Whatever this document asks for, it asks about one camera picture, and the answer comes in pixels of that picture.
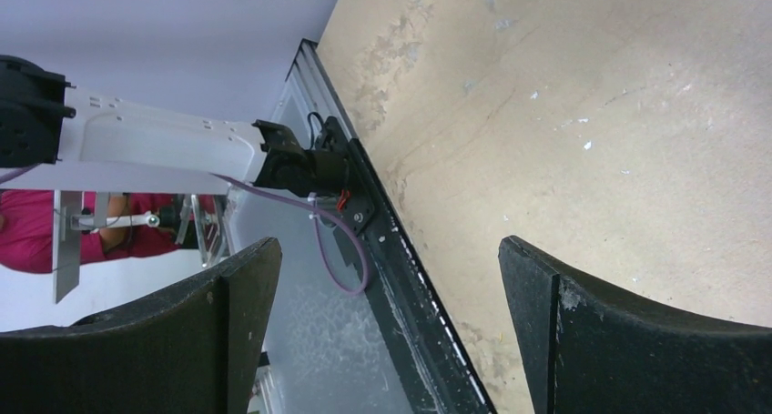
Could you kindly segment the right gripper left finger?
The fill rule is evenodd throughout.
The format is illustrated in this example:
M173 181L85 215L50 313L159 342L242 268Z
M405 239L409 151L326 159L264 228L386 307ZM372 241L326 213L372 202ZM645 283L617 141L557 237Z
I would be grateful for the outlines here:
M1 336L4 413L244 413L275 298L274 237L152 294Z

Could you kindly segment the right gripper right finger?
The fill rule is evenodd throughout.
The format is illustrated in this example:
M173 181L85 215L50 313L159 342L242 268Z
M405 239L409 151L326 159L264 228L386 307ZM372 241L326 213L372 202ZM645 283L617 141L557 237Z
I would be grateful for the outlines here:
M768 413L769 328L673 308L516 236L498 260L538 413Z

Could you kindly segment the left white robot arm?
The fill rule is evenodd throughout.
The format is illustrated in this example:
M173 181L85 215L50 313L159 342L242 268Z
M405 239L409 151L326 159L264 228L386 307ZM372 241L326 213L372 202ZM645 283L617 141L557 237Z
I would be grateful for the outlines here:
M287 126L143 106L1 59L4 188L221 194L233 183L305 197L349 178L342 153L305 149Z

